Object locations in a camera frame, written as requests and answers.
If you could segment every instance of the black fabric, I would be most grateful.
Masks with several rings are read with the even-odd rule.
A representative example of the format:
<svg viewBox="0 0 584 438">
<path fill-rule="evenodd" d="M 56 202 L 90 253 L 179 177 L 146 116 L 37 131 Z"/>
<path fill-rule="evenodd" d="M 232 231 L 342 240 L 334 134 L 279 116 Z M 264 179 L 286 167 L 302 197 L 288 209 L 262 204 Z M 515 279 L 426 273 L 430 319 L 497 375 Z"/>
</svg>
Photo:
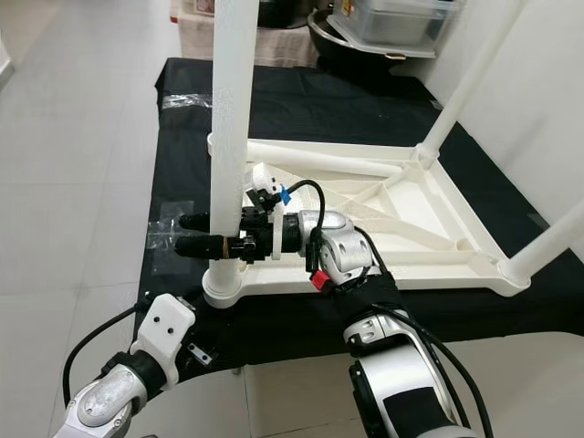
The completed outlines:
<svg viewBox="0 0 584 438">
<path fill-rule="evenodd" d="M 454 426 L 440 407 L 432 388 L 400 392 L 383 401 L 400 438 L 417 438 L 423 433 Z"/>
<path fill-rule="evenodd" d="M 151 221 L 159 219 L 161 204 L 169 201 L 194 201 L 195 213 L 209 209 L 206 136 L 211 131 L 211 110 L 162 109 L 162 99 L 170 94 L 210 95 L 211 77 L 210 62 L 170 59 L 157 83 L 160 133 Z M 416 79 L 388 80 L 398 97 L 390 96 L 387 84 L 383 96 L 375 96 L 313 69 L 257 67 L 250 137 L 411 147 L 423 140 L 439 112 Z M 530 218 L 534 208 L 461 126 L 454 128 L 441 154 L 443 167 L 508 256 L 541 233 Z M 146 250 L 141 294 L 146 290 L 185 294 L 201 284 L 206 269 L 205 262 L 193 260 L 188 274 L 154 275 L 152 261 L 152 252 Z M 584 266 L 567 251 L 533 277 L 528 291 L 513 298 L 487 289 L 417 290 L 403 295 L 416 319 L 443 341 L 534 331 L 582 334 L 582 285 Z M 221 367 L 345 351 L 343 324 L 329 298 L 245 297 L 231 311 L 232 326 L 225 329 L 197 319 L 207 341 L 221 336 Z M 208 370 L 186 372 L 182 379 L 201 372 Z"/>
</svg>

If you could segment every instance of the white bracket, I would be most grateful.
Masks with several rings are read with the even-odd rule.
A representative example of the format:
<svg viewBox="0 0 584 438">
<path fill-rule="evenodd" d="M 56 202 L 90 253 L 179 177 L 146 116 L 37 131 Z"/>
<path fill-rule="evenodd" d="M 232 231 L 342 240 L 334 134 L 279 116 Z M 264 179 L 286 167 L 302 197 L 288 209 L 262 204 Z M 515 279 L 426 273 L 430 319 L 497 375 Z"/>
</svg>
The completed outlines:
<svg viewBox="0 0 584 438">
<path fill-rule="evenodd" d="M 176 369 L 176 353 L 182 345 L 184 335 L 193 326 L 194 313 L 171 294 L 156 297 L 140 325 L 138 338 L 131 344 L 130 353 L 139 349 L 150 354 L 166 375 L 164 391 L 170 390 L 179 381 Z"/>
</svg>

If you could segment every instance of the white plastic stand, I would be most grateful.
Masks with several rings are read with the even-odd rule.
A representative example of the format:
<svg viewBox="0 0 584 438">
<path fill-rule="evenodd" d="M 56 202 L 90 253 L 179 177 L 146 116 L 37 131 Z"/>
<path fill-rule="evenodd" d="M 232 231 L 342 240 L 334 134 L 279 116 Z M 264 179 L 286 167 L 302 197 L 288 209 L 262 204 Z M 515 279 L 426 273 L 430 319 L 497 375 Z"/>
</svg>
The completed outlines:
<svg viewBox="0 0 584 438">
<path fill-rule="evenodd" d="M 236 235 L 238 231 L 253 38 L 231 36 L 244 33 L 245 27 L 247 31 L 255 28 L 256 19 L 251 16 L 257 14 L 257 0 L 253 3 L 250 13 L 247 2 L 218 0 L 215 12 L 214 137 L 213 145 L 209 144 L 213 234 Z M 345 214 L 371 234 L 399 288 L 488 287 L 504 297 L 521 292 L 529 287 L 534 273 L 581 234 L 584 202 L 508 260 L 436 159 L 524 3 L 514 1 L 424 142 L 415 148 L 255 140 L 247 143 L 247 168 L 267 163 L 285 186 L 300 179 L 318 181 L 327 208 Z M 286 213 L 302 209 L 318 209 L 318 199 L 309 189 L 294 193 Z M 298 255 L 250 266 L 239 261 L 212 262 L 203 285 L 207 300 L 219 308 L 246 295 L 316 291 Z"/>
</svg>

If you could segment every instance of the clear tape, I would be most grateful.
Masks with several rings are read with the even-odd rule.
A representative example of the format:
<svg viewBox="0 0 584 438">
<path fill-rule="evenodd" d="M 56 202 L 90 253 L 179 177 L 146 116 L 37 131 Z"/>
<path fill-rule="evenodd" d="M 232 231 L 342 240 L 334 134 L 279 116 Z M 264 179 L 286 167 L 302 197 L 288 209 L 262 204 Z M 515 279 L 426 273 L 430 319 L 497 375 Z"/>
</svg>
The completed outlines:
<svg viewBox="0 0 584 438">
<path fill-rule="evenodd" d="M 193 213 L 193 206 L 193 201 L 162 203 L 160 219 L 148 222 L 146 249 L 153 251 L 153 276 L 180 275 L 190 272 L 191 260 L 176 254 L 174 244 L 181 236 L 200 234 L 185 230 L 179 225 L 179 219 L 183 214 Z"/>
<path fill-rule="evenodd" d="M 213 97 L 210 94 L 171 94 L 162 99 L 162 109 L 182 107 L 213 107 Z"/>
</svg>

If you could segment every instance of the white vertical pole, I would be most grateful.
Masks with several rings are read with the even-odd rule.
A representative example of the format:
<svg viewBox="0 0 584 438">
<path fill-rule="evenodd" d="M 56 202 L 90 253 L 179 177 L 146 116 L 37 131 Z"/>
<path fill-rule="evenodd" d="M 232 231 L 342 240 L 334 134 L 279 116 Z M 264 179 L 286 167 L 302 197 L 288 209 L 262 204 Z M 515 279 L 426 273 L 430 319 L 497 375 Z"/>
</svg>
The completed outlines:
<svg viewBox="0 0 584 438">
<path fill-rule="evenodd" d="M 485 72 L 505 42 L 509 32 L 521 14 L 525 2 L 526 0 L 513 0 L 509 11 L 503 18 L 498 29 L 483 45 L 483 48 L 476 55 L 471 67 L 464 73 L 463 79 L 448 100 L 448 103 L 446 103 L 446 106 L 440 113 L 438 120 L 433 124 L 425 140 L 416 146 L 416 151 L 423 157 L 429 159 L 438 157 L 440 147 L 454 127 L 454 124 L 456 124 L 464 105 L 485 76 Z"/>
<path fill-rule="evenodd" d="M 216 0 L 213 64 L 211 234 L 235 236 L 243 201 L 259 0 Z M 232 306 L 241 286 L 236 260 L 211 261 L 207 301 Z"/>
<path fill-rule="evenodd" d="M 517 285 L 529 283 L 542 267 L 584 236 L 584 200 L 509 260 L 499 263 L 501 274 Z"/>
</svg>

